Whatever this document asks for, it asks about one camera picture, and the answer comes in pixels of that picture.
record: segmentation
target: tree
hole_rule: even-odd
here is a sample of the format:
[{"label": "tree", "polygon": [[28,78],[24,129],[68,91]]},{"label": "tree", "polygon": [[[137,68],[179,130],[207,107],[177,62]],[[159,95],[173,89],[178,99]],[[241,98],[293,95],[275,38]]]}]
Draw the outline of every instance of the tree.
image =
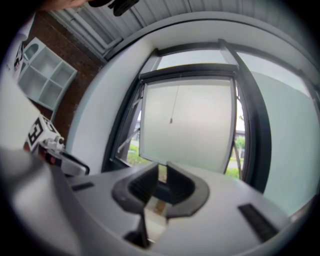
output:
[{"label": "tree", "polygon": [[235,146],[238,148],[239,152],[241,151],[241,149],[245,148],[245,144],[246,144],[245,137],[239,136],[238,138],[236,138]]}]

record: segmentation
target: brick wall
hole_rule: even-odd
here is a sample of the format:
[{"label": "brick wall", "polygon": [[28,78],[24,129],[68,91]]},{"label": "brick wall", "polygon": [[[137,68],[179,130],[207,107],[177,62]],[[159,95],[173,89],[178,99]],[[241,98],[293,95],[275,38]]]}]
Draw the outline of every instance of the brick wall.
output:
[{"label": "brick wall", "polygon": [[[103,63],[45,11],[35,15],[29,38],[24,45],[35,37],[77,70],[76,77],[65,92],[53,121],[56,129],[67,141],[78,104]],[[35,102],[33,104],[45,117],[51,118],[52,111]]]}]

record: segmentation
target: ceiling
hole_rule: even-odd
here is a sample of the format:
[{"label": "ceiling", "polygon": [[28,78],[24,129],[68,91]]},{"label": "ceiling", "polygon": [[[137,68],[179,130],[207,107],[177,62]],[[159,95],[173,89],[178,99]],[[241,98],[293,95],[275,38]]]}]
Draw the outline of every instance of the ceiling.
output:
[{"label": "ceiling", "polygon": [[319,56],[300,21],[274,0],[139,0],[120,17],[115,17],[107,5],[92,8],[86,3],[77,11],[108,44],[117,39],[124,40],[142,28],[172,16],[227,12],[268,23],[293,38],[316,60]]}]

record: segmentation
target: white shelf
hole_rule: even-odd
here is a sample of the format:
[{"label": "white shelf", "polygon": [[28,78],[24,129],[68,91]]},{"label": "white shelf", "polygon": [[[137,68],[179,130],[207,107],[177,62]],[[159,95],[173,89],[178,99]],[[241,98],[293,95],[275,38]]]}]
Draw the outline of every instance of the white shelf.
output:
[{"label": "white shelf", "polygon": [[59,85],[49,80],[47,81],[43,91],[41,92],[39,102],[45,104],[51,110],[53,110],[56,106],[61,91],[62,88]]},{"label": "white shelf", "polygon": [[24,72],[23,79],[20,80],[19,85],[30,99],[38,101],[46,81],[47,79],[42,74],[33,68],[28,68]]},{"label": "white shelf", "polygon": [[77,70],[34,38],[25,47],[19,86],[31,100],[52,110],[53,120],[76,74]]},{"label": "white shelf", "polygon": [[34,61],[31,66],[37,69],[46,78],[50,78],[56,67],[61,62],[61,59],[54,54],[49,48],[44,48]]}]

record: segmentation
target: frosted glass panel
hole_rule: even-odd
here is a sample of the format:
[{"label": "frosted glass panel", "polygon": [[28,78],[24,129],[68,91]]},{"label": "frosted glass panel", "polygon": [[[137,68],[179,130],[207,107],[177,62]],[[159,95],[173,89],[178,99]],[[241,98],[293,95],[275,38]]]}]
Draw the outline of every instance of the frosted glass panel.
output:
[{"label": "frosted glass panel", "polygon": [[232,126],[231,83],[188,80],[146,86],[143,96],[140,153],[223,173],[229,160]]},{"label": "frosted glass panel", "polygon": [[278,80],[309,97],[303,81],[296,74],[264,58],[242,52],[237,53],[251,72],[260,73]]},{"label": "frosted glass panel", "polygon": [[320,128],[310,98],[284,83],[252,73],[271,129],[271,164],[264,196],[288,216],[316,193],[320,178]]},{"label": "frosted glass panel", "polygon": [[163,56],[157,69],[201,63],[227,62],[219,50],[191,50]]}]

